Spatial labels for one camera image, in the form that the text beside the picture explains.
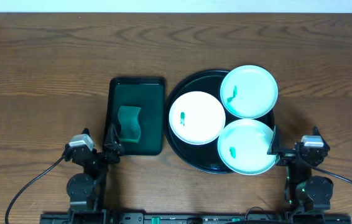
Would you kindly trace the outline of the green sponge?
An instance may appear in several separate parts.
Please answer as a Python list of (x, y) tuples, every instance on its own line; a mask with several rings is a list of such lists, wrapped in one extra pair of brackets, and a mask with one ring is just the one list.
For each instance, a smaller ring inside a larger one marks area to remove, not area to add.
[(141, 138), (141, 127), (138, 116), (141, 111), (140, 107), (121, 106), (118, 111), (118, 120), (121, 125), (119, 134), (122, 142), (138, 143)]

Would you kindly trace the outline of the pale green plate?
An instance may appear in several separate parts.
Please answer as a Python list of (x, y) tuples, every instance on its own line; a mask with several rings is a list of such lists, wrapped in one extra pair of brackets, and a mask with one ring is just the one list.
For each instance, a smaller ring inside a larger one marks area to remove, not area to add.
[(275, 106), (275, 78), (265, 68), (243, 65), (230, 71), (221, 82), (220, 98), (225, 109), (238, 118), (256, 119)]
[(274, 131), (255, 119), (239, 119), (228, 124), (218, 138), (222, 162), (242, 175), (258, 175), (271, 169), (275, 155), (268, 155)]

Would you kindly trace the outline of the white plate with green stain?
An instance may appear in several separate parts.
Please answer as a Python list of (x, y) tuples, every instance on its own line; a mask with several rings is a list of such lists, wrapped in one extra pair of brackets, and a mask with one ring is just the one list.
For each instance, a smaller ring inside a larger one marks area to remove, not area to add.
[(226, 123), (225, 110), (213, 95), (191, 91), (178, 97), (169, 111), (172, 132), (185, 143), (204, 145), (214, 141)]

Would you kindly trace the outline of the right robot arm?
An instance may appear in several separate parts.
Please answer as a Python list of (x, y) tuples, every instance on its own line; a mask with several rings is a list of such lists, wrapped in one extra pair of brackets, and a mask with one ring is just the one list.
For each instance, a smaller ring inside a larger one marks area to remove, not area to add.
[(330, 209), (333, 182), (327, 177), (312, 175), (312, 170), (324, 161), (329, 150), (317, 127), (293, 148), (281, 146), (279, 128), (274, 127), (267, 153), (276, 157), (275, 165), (287, 169), (284, 197), (290, 208), (284, 212), (284, 218), (288, 223), (325, 223), (324, 211)]

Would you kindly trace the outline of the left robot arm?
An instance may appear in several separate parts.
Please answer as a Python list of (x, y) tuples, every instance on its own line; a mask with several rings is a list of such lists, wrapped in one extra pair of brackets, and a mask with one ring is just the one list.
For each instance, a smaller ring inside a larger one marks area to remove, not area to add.
[(87, 128), (72, 137), (62, 154), (65, 161), (82, 166), (83, 172), (67, 183), (70, 197), (68, 223), (115, 224), (119, 216), (104, 207), (108, 166), (118, 164), (124, 148), (114, 124), (110, 124), (104, 139), (103, 151), (98, 152)]

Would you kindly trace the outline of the rectangular black water tray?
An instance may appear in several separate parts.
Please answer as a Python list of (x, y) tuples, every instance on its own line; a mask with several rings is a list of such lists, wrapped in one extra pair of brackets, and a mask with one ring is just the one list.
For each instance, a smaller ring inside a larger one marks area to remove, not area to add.
[(123, 141), (126, 155), (156, 156), (162, 151), (164, 133), (165, 80), (160, 77), (116, 77), (109, 83), (104, 137), (114, 124), (117, 132), (124, 127), (118, 114), (120, 107), (140, 109), (136, 116), (141, 129), (138, 142)]

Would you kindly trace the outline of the round black tray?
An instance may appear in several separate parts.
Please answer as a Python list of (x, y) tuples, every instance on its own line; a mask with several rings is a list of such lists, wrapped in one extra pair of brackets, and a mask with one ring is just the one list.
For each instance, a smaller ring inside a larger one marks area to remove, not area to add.
[[(182, 80), (172, 90), (165, 104), (165, 135), (171, 148), (187, 164), (190, 164), (191, 166), (199, 170), (214, 174), (234, 172), (230, 168), (228, 168), (220, 159), (217, 150), (219, 136), (214, 141), (204, 145), (192, 145), (185, 143), (178, 137), (176, 137), (176, 135), (172, 132), (169, 124), (169, 111), (172, 103), (178, 97), (191, 91), (203, 91), (209, 93), (213, 95), (217, 100), (219, 100), (219, 102), (222, 104), (220, 98), (220, 86), (224, 77), (229, 72), (230, 71), (227, 70), (206, 70), (193, 74)], [(239, 119), (247, 119), (238, 118), (228, 112), (224, 106), (223, 108), (225, 110), (226, 115), (225, 127), (233, 121)], [(256, 118), (255, 120), (266, 124), (272, 130), (274, 129), (274, 115), (272, 109), (264, 116)]]

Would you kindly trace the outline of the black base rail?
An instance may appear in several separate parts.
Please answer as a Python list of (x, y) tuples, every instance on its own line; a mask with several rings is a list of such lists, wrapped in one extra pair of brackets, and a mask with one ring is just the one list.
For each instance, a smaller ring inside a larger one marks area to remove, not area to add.
[(248, 215), (203, 215), (203, 214), (143, 214), (115, 213), (45, 213), (40, 223), (109, 223), (109, 224), (224, 224), (224, 223), (351, 223), (345, 215), (296, 215), (286, 220), (275, 215), (250, 213)]

